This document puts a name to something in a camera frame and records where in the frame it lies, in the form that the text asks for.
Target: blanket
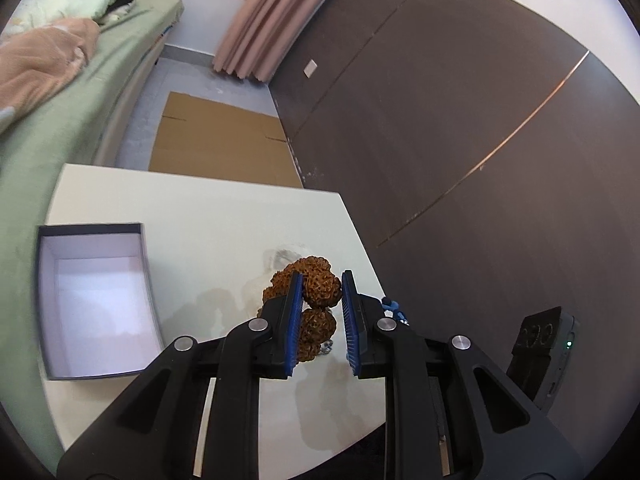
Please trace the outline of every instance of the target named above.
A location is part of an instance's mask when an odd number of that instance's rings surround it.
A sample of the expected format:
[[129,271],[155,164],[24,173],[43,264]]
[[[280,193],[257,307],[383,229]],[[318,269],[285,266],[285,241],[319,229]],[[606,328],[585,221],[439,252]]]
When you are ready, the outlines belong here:
[[22,0],[0,38],[42,27],[62,18],[102,18],[117,0]]
[[99,33],[93,20],[65,18],[0,44],[0,134],[73,81]]

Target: pillow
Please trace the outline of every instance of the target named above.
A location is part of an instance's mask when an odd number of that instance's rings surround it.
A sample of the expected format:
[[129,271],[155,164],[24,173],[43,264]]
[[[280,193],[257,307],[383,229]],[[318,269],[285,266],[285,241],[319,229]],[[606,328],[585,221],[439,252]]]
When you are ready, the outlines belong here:
[[22,0],[4,28],[1,37],[7,38],[32,28],[50,25],[63,18],[89,18],[104,16],[116,0]]

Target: open box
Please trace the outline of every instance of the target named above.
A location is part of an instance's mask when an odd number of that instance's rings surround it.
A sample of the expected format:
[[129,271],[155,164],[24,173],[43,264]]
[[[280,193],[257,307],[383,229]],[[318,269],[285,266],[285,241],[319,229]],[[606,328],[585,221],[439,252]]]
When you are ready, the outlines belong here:
[[142,224],[40,226],[35,283],[49,379],[135,374],[164,348]]

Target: brown cardboard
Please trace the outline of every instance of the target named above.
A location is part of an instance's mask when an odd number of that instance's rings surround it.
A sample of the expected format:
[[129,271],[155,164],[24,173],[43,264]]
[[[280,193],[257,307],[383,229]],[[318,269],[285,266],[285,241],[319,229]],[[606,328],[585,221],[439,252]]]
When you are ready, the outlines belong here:
[[149,171],[302,187],[278,118],[175,92]]

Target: green bed sheet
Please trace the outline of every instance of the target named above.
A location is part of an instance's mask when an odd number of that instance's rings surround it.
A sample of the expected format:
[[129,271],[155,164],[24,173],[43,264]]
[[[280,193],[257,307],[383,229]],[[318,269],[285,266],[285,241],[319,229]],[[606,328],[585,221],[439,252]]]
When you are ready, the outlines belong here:
[[182,10],[181,0],[136,0],[130,14],[103,28],[75,81],[0,134],[0,401],[52,472],[63,450],[38,369],[36,226],[45,221],[62,165],[91,163],[130,75]]

